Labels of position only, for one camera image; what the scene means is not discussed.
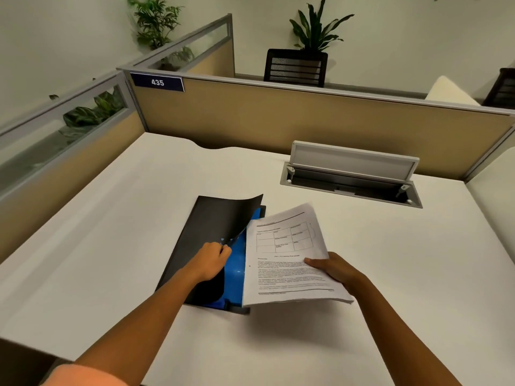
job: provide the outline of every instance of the blue sign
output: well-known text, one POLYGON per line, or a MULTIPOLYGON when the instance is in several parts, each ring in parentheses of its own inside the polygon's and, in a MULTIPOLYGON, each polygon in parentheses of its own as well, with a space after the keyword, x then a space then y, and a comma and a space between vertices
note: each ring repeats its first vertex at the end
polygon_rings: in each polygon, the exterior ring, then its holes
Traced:
POLYGON ((184 92, 184 84, 182 77, 172 76, 156 76, 147 73, 133 73, 130 76, 134 81, 135 86, 142 86, 144 88, 156 88, 158 90, 176 90, 177 92, 184 92))

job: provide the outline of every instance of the person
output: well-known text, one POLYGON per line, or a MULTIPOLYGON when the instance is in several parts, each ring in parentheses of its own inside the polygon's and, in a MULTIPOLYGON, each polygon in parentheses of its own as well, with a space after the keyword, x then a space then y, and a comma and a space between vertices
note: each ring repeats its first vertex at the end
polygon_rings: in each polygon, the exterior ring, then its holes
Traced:
MULTIPOLYGON (((187 295, 212 279, 231 249, 206 243, 165 285, 95 342, 74 364, 57 367, 45 386, 139 386, 187 295)), ((460 383, 409 329, 370 280, 336 253, 305 259, 352 294, 396 386, 460 383)))

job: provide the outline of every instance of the black office chair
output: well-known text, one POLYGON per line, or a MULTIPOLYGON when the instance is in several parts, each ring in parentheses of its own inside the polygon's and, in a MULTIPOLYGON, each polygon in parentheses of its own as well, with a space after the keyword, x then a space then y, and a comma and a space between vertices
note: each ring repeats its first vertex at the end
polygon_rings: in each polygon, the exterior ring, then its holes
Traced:
POLYGON ((311 85, 323 88, 327 53, 269 49, 263 81, 311 85))
POLYGON ((515 69, 502 68, 483 106, 515 110, 515 69))

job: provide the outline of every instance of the desk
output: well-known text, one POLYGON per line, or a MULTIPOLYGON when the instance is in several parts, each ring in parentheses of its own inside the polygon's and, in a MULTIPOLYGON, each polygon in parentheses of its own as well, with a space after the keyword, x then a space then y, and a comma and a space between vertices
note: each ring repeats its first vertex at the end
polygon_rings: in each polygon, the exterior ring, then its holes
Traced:
MULTIPOLYGON (((151 295, 197 195, 267 214, 311 201, 464 385, 515 379, 515 266, 460 181, 414 175, 423 209, 279 184, 288 156, 145 133, 0 266, 0 337, 76 359, 151 295)), ((354 303, 183 306, 147 386, 392 385, 354 303)))

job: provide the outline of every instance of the sleeve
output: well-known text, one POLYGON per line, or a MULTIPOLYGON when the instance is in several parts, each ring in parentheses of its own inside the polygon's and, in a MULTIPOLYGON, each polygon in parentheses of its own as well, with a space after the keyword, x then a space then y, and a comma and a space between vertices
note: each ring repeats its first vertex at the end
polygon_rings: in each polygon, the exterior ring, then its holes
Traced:
POLYGON ((77 364, 55 368, 42 386, 127 386, 114 375, 77 364))

